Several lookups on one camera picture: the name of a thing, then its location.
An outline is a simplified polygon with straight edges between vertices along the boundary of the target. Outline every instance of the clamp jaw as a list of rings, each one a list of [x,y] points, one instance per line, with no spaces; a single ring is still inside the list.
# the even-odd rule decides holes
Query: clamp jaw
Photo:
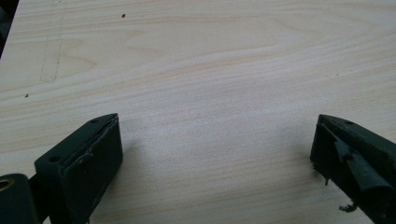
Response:
[[[396,145],[345,119],[319,115],[314,168],[331,179],[374,223],[396,223]]]
[[[121,162],[118,115],[88,121],[35,161],[32,178],[0,176],[0,223],[87,223]]]

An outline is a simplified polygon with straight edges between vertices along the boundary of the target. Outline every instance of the dark spot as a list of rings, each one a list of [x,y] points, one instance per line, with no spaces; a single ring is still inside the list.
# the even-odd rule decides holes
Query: dark spot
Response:
[[[8,189],[13,184],[14,184],[14,180],[13,179],[2,179],[2,180],[0,180],[0,191]]]
[[[49,162],[57,162],[58,160],[60,160],[61,158],[58,156],[53,156],[49,158]]]

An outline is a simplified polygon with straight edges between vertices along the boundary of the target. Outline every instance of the light wood tabletop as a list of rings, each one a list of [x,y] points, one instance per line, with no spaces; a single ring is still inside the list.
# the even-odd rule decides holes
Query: light wood tabletop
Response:
[[[21,0],[0,175],[119,113],[91,223],[372,223],[309,154],[319,114],[396,141],[396,2]]]

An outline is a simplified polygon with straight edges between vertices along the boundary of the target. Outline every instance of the wooden surface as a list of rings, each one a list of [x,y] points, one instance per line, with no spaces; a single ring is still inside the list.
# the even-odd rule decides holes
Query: wooden surface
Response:
[[[396,141],[395,71],[392,0],[21,0],[0,175],[118,112],[125,159],[91,223],[371,223],[308,157],[320,113]]]

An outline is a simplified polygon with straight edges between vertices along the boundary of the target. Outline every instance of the small hole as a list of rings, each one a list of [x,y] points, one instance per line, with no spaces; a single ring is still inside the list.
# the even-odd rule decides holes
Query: small hole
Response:
[[[61,158],[58,157],[58,156],[53,156],[53,157],[49,158],[49,161],[50,161],[50,162],[56,162],[56,161],[59,161],[60,159],[61,159]]]
[[[13,180],[8,180],[8,179],[0,180],[0,191],[8,189],[9,187],[12,186],[12,184],[14,184]]]

